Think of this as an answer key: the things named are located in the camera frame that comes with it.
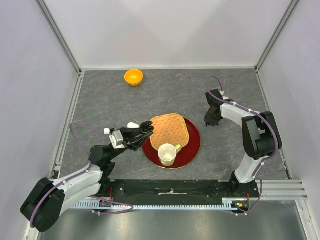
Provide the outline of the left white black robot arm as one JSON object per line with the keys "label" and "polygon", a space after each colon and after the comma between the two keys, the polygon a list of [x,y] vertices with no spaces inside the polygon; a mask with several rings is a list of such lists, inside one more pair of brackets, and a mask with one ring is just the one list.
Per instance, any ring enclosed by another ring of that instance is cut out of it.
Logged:
{"label": "left white black robot arm", "polygon": [[130,122],[119,129],[105,128],[109,145],[95,145],[86,154],[89,164],[58,179],[40,179],[20,208],[31,228],[46,232],[74,204],[87,197],[106,196],[110,191],[109,175],[115,167],[112,161],[127,150],[138,151],[154,133],[151,121],[137,125]]}

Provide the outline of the black earbud charging case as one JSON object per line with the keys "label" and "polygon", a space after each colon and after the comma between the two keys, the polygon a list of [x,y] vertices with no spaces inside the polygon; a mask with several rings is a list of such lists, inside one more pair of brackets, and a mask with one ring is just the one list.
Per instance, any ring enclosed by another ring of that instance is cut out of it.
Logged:
{"label": "black earbud charging case", "polygon": [[140,130],[143,134],[147,134],[154,131],[154,126],[152,121],[145,121],[140,124]]}

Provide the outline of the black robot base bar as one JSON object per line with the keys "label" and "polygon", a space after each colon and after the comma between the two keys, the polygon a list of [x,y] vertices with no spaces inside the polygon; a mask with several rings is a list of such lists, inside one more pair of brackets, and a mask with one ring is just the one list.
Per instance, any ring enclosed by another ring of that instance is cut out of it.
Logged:
{"label": "black robot base bar", "polygon": [[259,188],[255,181],[237,184],[219,180],[109,180],[101,185],[99,197],[129,197],[134,195],[158,196],[160,194],[204,195],[214,198],[257,198]]}

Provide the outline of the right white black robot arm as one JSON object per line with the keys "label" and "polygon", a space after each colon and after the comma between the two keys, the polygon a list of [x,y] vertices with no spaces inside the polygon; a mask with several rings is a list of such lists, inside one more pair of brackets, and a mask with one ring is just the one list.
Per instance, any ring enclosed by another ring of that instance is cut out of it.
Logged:
{"label": "right white black robot arm", "polygon": [[256,112],[245,108],[218,89],[205,93],[209,110],[204,116],[206,126],[217,126],[223,119],[242,129],[245,155],[240,166],[231,174],[229,191],[235,197],[256,187],[256,175],[264,163],[275,157],[282,148],[282,140],[272,112]]}

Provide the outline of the white earbud charging case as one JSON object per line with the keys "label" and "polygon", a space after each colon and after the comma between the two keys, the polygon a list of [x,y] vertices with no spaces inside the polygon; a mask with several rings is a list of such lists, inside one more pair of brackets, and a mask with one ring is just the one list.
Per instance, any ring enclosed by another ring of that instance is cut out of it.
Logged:
{"label": "white earbud charging case", "polygon": [[140,125],[137,124],[137,123],[134,123],[134,122],[129,122],[129,123],[127,124],[127,128],[129,128],[129,129],[139,129],[139,128],[140,128]]}

